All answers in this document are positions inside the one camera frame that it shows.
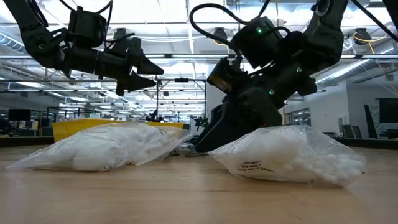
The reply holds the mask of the black monitor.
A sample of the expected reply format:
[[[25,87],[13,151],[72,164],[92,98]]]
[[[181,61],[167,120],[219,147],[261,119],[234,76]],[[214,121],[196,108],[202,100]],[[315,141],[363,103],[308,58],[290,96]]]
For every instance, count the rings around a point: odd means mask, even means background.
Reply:
[[[30,121],[31,110],[30,109],[9,109],[8,120],[9,121]]]
[[[398,123],[398,98],[379,99],[379,122]]]

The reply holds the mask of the clear cotton ball bag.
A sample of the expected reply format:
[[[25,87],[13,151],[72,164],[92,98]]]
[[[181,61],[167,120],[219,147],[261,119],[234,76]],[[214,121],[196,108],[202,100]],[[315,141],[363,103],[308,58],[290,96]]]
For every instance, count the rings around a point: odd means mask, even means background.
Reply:
[[[138,124],[112,123],[79,131],[8,166],[9,170],[106,172],[129,164]]]

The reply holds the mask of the printed label cotton ball bag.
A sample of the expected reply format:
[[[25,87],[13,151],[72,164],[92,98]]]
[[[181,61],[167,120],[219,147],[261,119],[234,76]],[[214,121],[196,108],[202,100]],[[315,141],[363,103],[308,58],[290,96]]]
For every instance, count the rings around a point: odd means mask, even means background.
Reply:
[[[210,151],[238,177],[346,186],[366,172],[366,158],[309,126],[258,128]]]

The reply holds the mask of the long ceiling light bar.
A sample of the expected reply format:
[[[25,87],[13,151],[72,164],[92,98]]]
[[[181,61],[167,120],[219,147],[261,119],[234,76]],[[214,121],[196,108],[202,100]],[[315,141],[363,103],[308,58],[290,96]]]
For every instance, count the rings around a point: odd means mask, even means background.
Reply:
[[[180,59],[216,59],[216,58],[236,58],[233,54],[147,54],[150,59],[180,58]],[[398,59],[398,54],[343,54],[340,59]]]

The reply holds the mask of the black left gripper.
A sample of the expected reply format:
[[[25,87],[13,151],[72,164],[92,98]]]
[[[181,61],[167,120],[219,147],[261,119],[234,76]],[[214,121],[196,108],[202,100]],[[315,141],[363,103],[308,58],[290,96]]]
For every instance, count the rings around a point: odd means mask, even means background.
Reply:
[[[144,51],[137,56],[136,68],[138,74],[131,74],[132,65],[126,59],[119,58],[107,52],[97,50],[75,49],[65,54],[62,63],[62,72],[69,75],[72,70],[97,75],[100,80],[104,77],[116,80],[116,94],[123,96],[124,92],[132,92],[144,88],[153,87],[155,81],[139,76],[163,75],[164,70],[151,62]]]

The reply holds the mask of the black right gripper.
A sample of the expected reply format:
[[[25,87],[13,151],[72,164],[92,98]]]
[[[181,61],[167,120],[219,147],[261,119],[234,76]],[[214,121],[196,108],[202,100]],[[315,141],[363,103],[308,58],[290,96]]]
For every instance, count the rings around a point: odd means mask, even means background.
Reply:
[[[211,121],[195,140],[195,150],[209,152],[261,127],[282,124],[277,108],[294,93],[300,96],[317,92],[315,79],[302,67],[264,68],[245,75],[228,94],[233,104],[218,105]]]

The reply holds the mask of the silver foil packet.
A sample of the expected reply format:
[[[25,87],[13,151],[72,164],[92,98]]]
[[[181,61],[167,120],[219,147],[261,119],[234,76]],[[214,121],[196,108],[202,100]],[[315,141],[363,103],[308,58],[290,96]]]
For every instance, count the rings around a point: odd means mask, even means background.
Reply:
[[[198,152],[195,150],[195,146],[188,142],[179,144],[172,151],[172,153],[173,153],[173,155],[183,156],[183,157],[192,157],[192,156],[198,155]]]

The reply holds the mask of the yellow slotted plastic basket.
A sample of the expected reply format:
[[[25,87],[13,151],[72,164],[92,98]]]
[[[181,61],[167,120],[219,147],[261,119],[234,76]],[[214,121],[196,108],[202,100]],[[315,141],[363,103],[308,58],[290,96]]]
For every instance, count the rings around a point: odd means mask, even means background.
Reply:
[[[68,136],[71,136],[81,130],[92,128],[94,126],[111,124],[111,123],[123,123],[124,121],[115,121],[107,119],[78,119],[73,121],[67,121]]]
[[[175,128],[183,129],[183,123],[161,123],[161,122],[145,122],[149,126],[170,126]]]
[[[68,137],[67,122],[57,122],[52,124],[54,141],[60,141]]]

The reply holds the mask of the black leaning panel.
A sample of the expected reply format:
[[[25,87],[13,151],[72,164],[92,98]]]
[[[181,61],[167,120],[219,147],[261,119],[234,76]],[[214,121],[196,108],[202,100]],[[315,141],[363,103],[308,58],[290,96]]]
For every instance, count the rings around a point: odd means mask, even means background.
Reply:
[[[371,115],[369,106],[366,104],[364,104],[364,112],[365,112],[365,117],[366,117],[366,124],[368,127],[369,138],[378,139],[378,135],[377,135],[376,128],[374,125],[373,117]]]

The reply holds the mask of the black aluminium table frame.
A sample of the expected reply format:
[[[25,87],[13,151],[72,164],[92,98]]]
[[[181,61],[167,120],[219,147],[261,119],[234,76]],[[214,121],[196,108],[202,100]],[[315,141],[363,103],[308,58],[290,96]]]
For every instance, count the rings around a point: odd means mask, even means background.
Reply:
[[[389,149],[398,151],[398,140],[385,139],[350,139],[350,138],[334,138],[334,140],[349,146],[363,147],[373,149]],[[0,148],[18,147],[18,146],[38,146],[53,144],[52,136],[44,137],[7,137],[0,138]]]

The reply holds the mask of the black gantry frame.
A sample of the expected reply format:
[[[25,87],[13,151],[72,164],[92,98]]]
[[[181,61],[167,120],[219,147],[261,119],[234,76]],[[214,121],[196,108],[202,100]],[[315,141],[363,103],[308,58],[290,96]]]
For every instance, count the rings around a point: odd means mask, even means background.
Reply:
[[[159,78],[156,83],[156,108],[162,116],[174,116],[180,120],[202,116],[206,118],[207,85],[205,79],[197,78]]]

